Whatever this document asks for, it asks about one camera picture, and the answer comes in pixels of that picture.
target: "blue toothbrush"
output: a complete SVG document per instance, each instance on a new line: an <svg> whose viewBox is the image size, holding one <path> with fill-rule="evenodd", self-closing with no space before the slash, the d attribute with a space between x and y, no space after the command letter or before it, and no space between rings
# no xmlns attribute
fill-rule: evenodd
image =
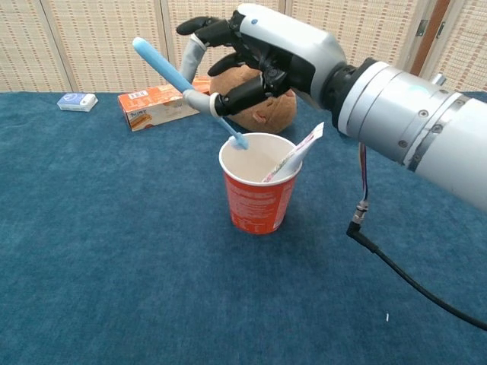
<svg viewBox="0 0 487 365"><path fill-rule="evenodd" d="M189 83L147 40L136 37L133 40L132 45L135 51L180 93L188 89L194 89L191 83ZM249 142L241 133L236 132L231 128L223 118L215 118L223 128L234 136L235 141L240 147L245 150L248 149Z"/></svg>

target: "woven wall panel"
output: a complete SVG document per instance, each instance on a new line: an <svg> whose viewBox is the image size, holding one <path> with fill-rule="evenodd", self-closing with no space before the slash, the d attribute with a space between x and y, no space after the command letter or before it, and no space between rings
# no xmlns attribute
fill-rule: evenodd
<svg viewBox="0 0 487 365"><path fill-rule="evenodd" d="M294 0L291 15L333 34L347 61L367 57L395 65L419 0Z"/></svg>
<svg viewBox="0 0 487 365"><path fill-rule="evenodd" d="M451 90L487 91L487 1L465 1L435 70Z"/></svg>
<svg viewBox="0 0 487 365"><path fill-rule="evenodd" d="M0 2L0 91L70 90L36 1Z"/></svg>
<svg viewBox="0 0 487 365"><path fill-rule="evenodd" d="M170 13L170 28L173 37L173 48L175 55L175 64L177 67L180 66L181 56L186 47L186 42L188 41L186 36L180 36L176 33L176 27L189 20L192 17L197 17L200 15L208 15L213 17L220 17L224 19L230 19L233 12L237 9L238 5L242 1L229 0L225 2L216 0L203 0L203 1L180 1L180 0L168 0ZM279 1L278 0L263 0L252 2L260 5L264 5L267 8L278 10ZM198 68L198 75L205 75L208 69L214 65L221 57L234 52L232 48L225 48L223 46L214 49L208 49L206 51L205 57L203 58L201 64Z"/></svg>
<svg viewBox="0 0 487 365"><path fill-rule="evenodd" d="M134 37L143 37L167 53L153 0L47 2L79 90L134 91L164 83L132 48Z"/></svg>

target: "orange box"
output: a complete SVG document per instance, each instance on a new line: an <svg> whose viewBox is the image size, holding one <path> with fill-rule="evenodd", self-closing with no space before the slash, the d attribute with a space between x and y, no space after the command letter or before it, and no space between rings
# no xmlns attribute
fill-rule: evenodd
<svg viewBox="0 0 487 365"><path fill-rule="evenodd" d="M197 91L209 95L208 78L195 78L193 86ZM183 95L171 84L148 87L119 95L118 98L133 132L199 113L184 102Z"/></svg>

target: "black cable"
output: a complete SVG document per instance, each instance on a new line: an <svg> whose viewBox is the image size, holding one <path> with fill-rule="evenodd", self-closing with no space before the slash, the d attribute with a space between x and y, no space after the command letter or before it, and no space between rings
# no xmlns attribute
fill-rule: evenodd
<svg viewBox="0 0 487 365"><path fill-rule="evenodd" d="M465 314L464 312L459 311L457 308L451 306L448 303L445 303L443 300L441 300L440 298L436 297L434 294L427 291L417 281L415 281L407 273L405 273L404 270L402 270L393 260L389 259L389 257L385 253L383 253L377 245L375 245L372 241L370 241L366 236L364 236L358 230L360 230L360 224L351 222L349 228L347 229L347 236L351 237L352 239L360 243L363 247L367 248L369 251L379 256L382 261L388 264L389 267L391 267L401 278L407 281L409 285L414 287L419 293L423 294L434 304L440 306L447 312L462 319L463 321L468 322L469 324L474 325L479 329L483 329L484 331L487 331L487 323L482 322L476 318L469 316L468 314Z"/></svg>

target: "beige wall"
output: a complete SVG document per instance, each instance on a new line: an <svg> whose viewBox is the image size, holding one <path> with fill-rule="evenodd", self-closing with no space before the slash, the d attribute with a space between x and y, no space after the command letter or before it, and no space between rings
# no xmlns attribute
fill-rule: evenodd
<svg viewBox="0 0 487 365"><path fill-rule="evenodd" d="M238 0L1 1L0 91L123 92L162 84L164 80L132 49L132 39L144 37L178 66L186 38L175 33L176 26L197 15L228 18L239 3ZM398 67L411 56L412 34L419 22L419 8L424 4L420 0L257 3L333 33L353 65L373 56ZM478 9L484 10L473 3L487 2L466 3L469 8L463 11L459 24L470 24L475 17L485 19L485 13L475 14ZM482 36L472 36L466 30L468 27L460 25L458 33L452 33L451 42L438 60L438 69L444 70L447 77L459 75L459 80L464 80L459 83L452 78L451 87L481 90L485 86L485 73L480 68L485 65L486 23L476 25ZM459 42L474 43L474 50L464 52ZM232 50L224 47L208 51L199 73L206 73L210 65L229 52ZM465 65L471 64L472 74L466 68L455 68L462 60Z"/></svg>

